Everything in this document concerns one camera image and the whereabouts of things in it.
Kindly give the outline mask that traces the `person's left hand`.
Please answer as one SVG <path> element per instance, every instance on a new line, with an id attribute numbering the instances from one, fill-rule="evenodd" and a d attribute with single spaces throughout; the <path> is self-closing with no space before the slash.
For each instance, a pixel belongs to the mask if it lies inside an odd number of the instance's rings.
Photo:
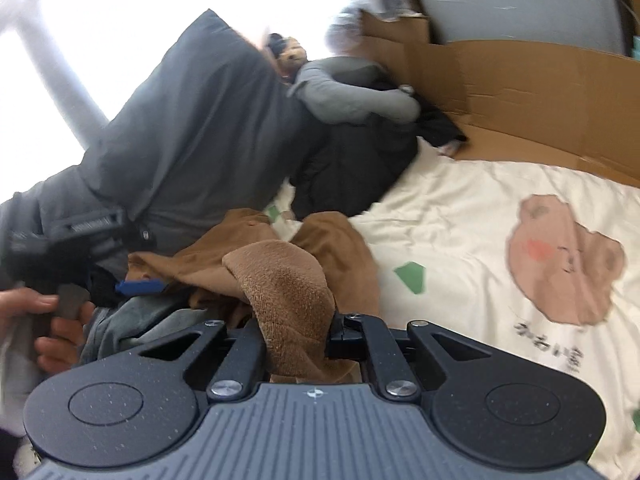
<path id="1" fill-rule="evenodd" d="M 59 301 L 59 296 L 43 295 L 27 287 L 4 290 L 1 293 L 1 340 L 6 339 L 18 318 L 28 314 L 48 318 L 49 313 L 56 311 Z M 44 335 L 32 343 L 37 364 L 45 373 L 60 374 L 78 363 L 78 350 L 85 343 L 84 327 L 93 311 L 94 304 L 87 301 L 72 320 L 57 315 L 50 318 Z"/>

